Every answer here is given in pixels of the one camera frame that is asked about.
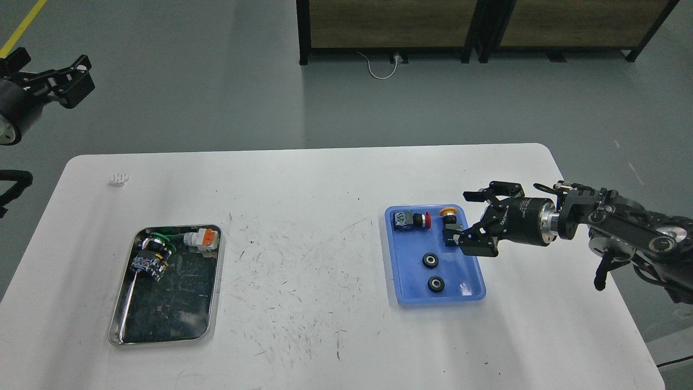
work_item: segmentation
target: yellow floor line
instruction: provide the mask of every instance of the yellow floor line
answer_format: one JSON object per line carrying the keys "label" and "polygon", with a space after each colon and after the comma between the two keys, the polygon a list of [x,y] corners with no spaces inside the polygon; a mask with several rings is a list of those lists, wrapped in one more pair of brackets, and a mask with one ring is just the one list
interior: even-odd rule
{"label": "yellow floor line", "polygon": [[31,11],[29,11],[24,20],[21,21],[19,27],[17,27],[17,30],[15,30],[15,32],[10,36],[10,39],[5,43],[4,46],[2,46],[2,49],[0,49],[0,58],[7,57],[12,48],[15,47],[19,37],[21,37],[21,34],[24,34],[24,30],[29,27],[29,24],[31,24],[41,8],[46,5],[46,1],[48,0],[39,0],[36,2],[33,8],[31,8]]}

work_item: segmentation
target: white connector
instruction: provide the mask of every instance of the white connector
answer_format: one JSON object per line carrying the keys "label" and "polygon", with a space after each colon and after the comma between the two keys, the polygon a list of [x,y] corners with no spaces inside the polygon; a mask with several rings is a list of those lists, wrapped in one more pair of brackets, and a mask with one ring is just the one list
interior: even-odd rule
{"label": "white connector", "polygon": [[219,247],[218,238],[219,232],[216,230],[199,229],[197,232],[185,233],[183,244],[187,245],[191,252],[204,253]]}

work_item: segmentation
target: blue tray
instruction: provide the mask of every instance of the blue tray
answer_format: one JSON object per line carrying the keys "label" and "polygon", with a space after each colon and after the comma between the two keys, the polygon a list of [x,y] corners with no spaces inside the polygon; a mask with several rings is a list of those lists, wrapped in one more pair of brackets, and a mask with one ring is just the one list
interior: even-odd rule
{"label": "blue tray", "polygon": [[[443,219],[438,213],[445,207],[455,207],[458,211],[457,221],[467,228],[464,211],[458,205],[392,206],[385,210],[392,278],[399,303],[435,305],[481,300],[486,296],[486,285],[477,258],[466,256],[458,247],[445,246],[443,243]],[[392,214],[396,210],[411,210],[421,214],[428,211],[432,217],[431,229],[393,230]],[[421,261],[428,252],[438,255],[438,266],[433,269],[426,268]],[[434,275],[440,276],[445,282],[445,288],[439,293],[428,289],[428,279]]]}

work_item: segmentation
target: white cable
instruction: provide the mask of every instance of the white cable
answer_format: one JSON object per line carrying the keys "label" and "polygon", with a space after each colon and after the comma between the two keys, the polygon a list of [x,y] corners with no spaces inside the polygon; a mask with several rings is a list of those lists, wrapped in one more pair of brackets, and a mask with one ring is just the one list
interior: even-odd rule
{"label": "white cable", "polygon": [[366,59],[366,62],[368,62],[368,72],[373,76],[374,78],[377,78],[378,80],[385,80],[387,78],[390,78],[394,74],[394,72],[397,70],[397,57],[394,58],[394,69],[392,70],[392,73],[388,74],[385,77],[377,77],[376,75],[373,74],[373,71],[371,70],[371,61],[368,59],[368,57],[364,56],[363,53],[360,51],[357,51],[356,53],[359,53],[363,58]]}

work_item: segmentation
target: robotic arm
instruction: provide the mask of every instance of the robotic arm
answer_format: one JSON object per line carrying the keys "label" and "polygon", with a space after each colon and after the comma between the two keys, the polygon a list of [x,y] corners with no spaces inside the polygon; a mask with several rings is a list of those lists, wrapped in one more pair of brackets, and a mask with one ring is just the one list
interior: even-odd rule
{"label": "robotic arm", "polygon": [[[0,58],[0,145],[18,144],[46,104],[57,101],[65,108],[75,108],[94,90],[87,56],[80,56],[69,67],[38,74],[21,71],[30,61],[24,47]],[[33,177],[27,171],[0,170],[2,181],[15,183],[0,194],[0,218],[7,212],[7,203],[18,198]]]}
{"label": "robotic arm", "polygon": [[495,257],[502,239],[548,246],[557,237],[572,239],[582,223],[589,227],[590,249],[602,258],[597,290],[606,286],[609,271],[633,263],[640,278],[664,287],[675,303],[693,304],[693,219],[648,211],[613,189],[564,181],[534,187],[555,195],[556,203],[525,197],[518,183],[493,181],[478,192],[464,192],[465,200],[489,206],[470,228],[446,224],[446,245],[459,246],[465,255]]}

